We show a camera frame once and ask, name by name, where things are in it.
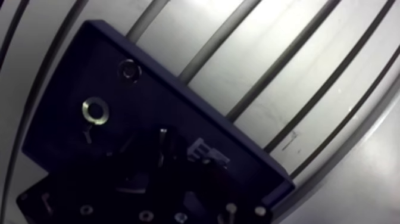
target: metal washer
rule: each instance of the metal washer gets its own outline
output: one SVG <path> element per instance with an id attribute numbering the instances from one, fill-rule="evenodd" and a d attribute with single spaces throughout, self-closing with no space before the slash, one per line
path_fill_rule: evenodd
<path id="1" fill-rule="evenodd" d="M 100 118 L 94 118 L 90 115 L 89 113 L 89 107 L 92 104 L 97 104 L 101 107 L 101 110 L 103 111 L 103 115 Z M 93 125 L 104 125 L 108 121 L 108 118 L 110 116 L 110 111 L 108 109 L 108 105 L 104 100 L 98 98 L 98 97 L 90 97 L 87 100 L 85 100 L 82 104 L 82 114 L 83 117 L 91 124 Z"/>

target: dark blue metal plate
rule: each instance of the dark blue metal plate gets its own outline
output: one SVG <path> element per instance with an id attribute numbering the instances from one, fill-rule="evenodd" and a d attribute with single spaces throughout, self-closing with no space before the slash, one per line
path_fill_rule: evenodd
<path id="1" fill-rule="evenodd" d="M 118 77 L 132 59 L 142 75 L 135 84 Z M 81 107 L 100 97 L 110 108 L 88 144 Z M 104 21 L 87 21 L 64 54 L 36 111 L 23 152 L 48 171 L 118 150 L 133 131 L 176 127 L 189 144 L 202 138 L 230 159 L 227 169 L 246 188 L 265 192 L 275 204 L 293 190 L 287 173 L 269 155 L 171 73 Z"/>

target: circular hole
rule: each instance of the circular hole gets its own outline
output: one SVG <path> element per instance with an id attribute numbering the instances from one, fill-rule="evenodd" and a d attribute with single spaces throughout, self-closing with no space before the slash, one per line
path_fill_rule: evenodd
<path id="1" fill-rule="evenodd" d="M 80 214 L 82 216 L 88 216 L 90 214 L 92 214 L 94 211 L 93 207 L 90 205 L 84 205 L 80 208 Z"/>
<path id="2" fill-rule="evenodd" d="M 188 216 L 182 212 L 179 212 L 175 214 L 174 218 L 176 222 L 184 224 L 187 221 Z"/>
<path id="3" fill-rule="evenodd" d="M 90 97 L 82 103 L 82 114 L 93 125 L 104 125 L 110 116 L 107 103 L 98 97 Z"/>
<path id="4" fill-rule="evenodd" d="M 139 213 L 139 220 L 142 222 L 151 222 L 154 218 L 154 214 L 151 211 L 141 211 Z"/>
<path id="5" fill-rule="evenodd" d="M 127 59 L 118 65 L 118 75 L 124 80 L 136 83 L 142 74 L 142 69 L 131 59 Z"/>
<path id="6" fill-rule="evenodd" d="M 99 119 L 103 116 L 103 109 L 98 104 L 91 104 L 87 110 L 94 119 Z"/>

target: dark slot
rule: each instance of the dark slot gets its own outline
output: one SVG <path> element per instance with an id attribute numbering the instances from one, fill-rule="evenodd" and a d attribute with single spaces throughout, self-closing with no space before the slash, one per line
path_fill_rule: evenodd
<path id="1" fill-rule="evenodd" d="M 7 55 L 8 48 L 10 47 L 10 43 L 13 39 L 14 33 L 17 30 L 18 24 L 22 18 L 22 15 L 25 12 L 26 7 L 28 6 L 29 0 L 21 0 L 18 5 L 17 10 L 15 11 L 14 17 L 11 20 L 10 26 L 5 34 L 3 44 L 0 49 L 0 71 L 3 68 L 3 63 L 5 60 L 5 56 Z"/>
<path id="2" fill-rule="evenodd" d="M 26 99 L 24 110 L 21 116 L 20 124 L 18 125 L 17 133 L 15 134 L 14 143 L 12 145 L 10 160 L 7 166 L 7 172 L 4 180 L 4 188 L 1 199 L 0 208 L 0 223 L 4 223 L 5 212 L 7 208 L 8 194 L 10 193 L 11 181 L 13 178 L 13 173 L 15 169 L 15 163 L 17 162 L 18 151 L 22 147 L 24 131 L 27 130 L 29 125 L 29 117 L 31 116 L 35 101 L 39 96 L 40 89 L 46 79 L 47 72 L 50 69 L 52 62 L 61 46 L 64 42 L 65 37 L 70 31 L 72 25 L 75 23 L 79 14 L 82 12 L 88 0 L 76 0 L 74 5 L 69 10 L 64 21 L 62 22 L 60 28 L 57 30 L 53 41 L 50 44 L 49 49 L 45 55 L 45 58 L 40 65 L 39 71 L 33 81 L 32 87 L 30 89 L 28 99 Z"/>
<path id="3" fill-rule="evenodd" d="M 300 121 L 308 114 L 308 112 L 319 102 L 319 100 L 324 96 L 324 94 L 330 89 L 330 87 L 337 81 L 341 74 L 346 70 L 346 68 L 353 61 L 355 56 L 363 48 L 365 43 L 372 36 L 376 28 L 379 26 L 380 22 L 383 20 L 385 15 L 388 13 L 392 7 L 394 0 L 388 0 L 385 6 L 380 10 L 374 21 L 370 24 L 368 29 L 364 32 L 362 37 L 358 40 L 355 46 L 351 49 L 349 54 L 345 59 L 339 64 L 336 70 L 330 75 L 330 77 L 325 81 L 325 83 L 320 87 L 320 89 L 312 96 L 312 98 L 304 105 L 303 108 L 296 114 L 296 116 L 275 136 L 275 138 L 264 148 L 268 153 L 272 152 L 274 148 L 295 128 Z"/>
<path id="4" fill-rule="evenodd" d="M 169 0 L 153 0 L 150 2 L 142 15 L 140 15 L 138 20 L 129 30 L 126 35 L 127 38 L 133 43 L 136 43 L 168 2 Z"/>
<path id="5" fill-rule="evenodd" d="M 240 99 L 240 101 L 229 111 L 226 116 L 234 122 L 250 106 L 250 104 L 262 93 L 262 91 L 274 80 L 279 72 L 296 55 L 296 53 L 309 40 L 314 32 L 320 27 L 330 13 L 336 8 L 340 0 L 330 0 L 319 10 L 312 20 L 305 26 L 300 34 L 285 49 L 272 66 L 261 76 L 252 88 Z"/>
<path id="6" fill-rule="evenodd" d="M 192 58 L 179 79 L 188 84 L 260 2 L 261 0 L 244 0 Z"/>
<path id="7" fill-rule="evenodd" d="M 393 53 L 390 60 L 384 66 L 383 70 L 376 77 L 375 81 L 367 89 L 364 95 L 360 98 L 354 108 L 347 114 L 347 116 L 339 123 L 339 125 L 333 130 L 333 132 L 318 146 L 314 152 L 299 166 L 293 173 L 290 174 L 291 178 L 297 177 L 324 149 L 329 145 L 329 143 L 338 135 L 338 133 L 346 126 L 346 124 L 353 118 L 354 114 L 363 106 L 366 100 L 374 92 L 376 87 L 379 85 L 380 81 L 386 76 L 389 69 L 392 67 L 393 63 L 396 61 L 400 54 L 400 45 L 397 47 L 396 51 Z"/>

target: scratch mark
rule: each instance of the scratch mark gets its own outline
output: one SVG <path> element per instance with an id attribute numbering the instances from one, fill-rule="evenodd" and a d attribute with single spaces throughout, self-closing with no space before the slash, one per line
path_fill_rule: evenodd
<path id="1" fill-rule="evenodd" d="M 292 131 L 292 139 L 282 148 L 282 151 L 284 151 L 296 138 L 298 134 L 293 130 Z"/>

